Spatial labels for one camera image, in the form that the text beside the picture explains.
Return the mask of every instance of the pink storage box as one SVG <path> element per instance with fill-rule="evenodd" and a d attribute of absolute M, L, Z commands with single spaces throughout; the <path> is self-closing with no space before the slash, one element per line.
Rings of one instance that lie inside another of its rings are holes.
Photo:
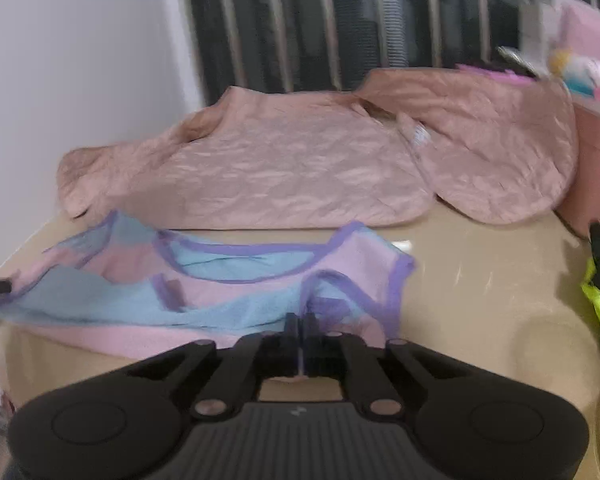
<path fill-rule="evenodd" d="M 578 169 L 557 213 L 580 236 L 589 237 L 589 223 L 600 222 L 600 102 L 574 96 Z"/>

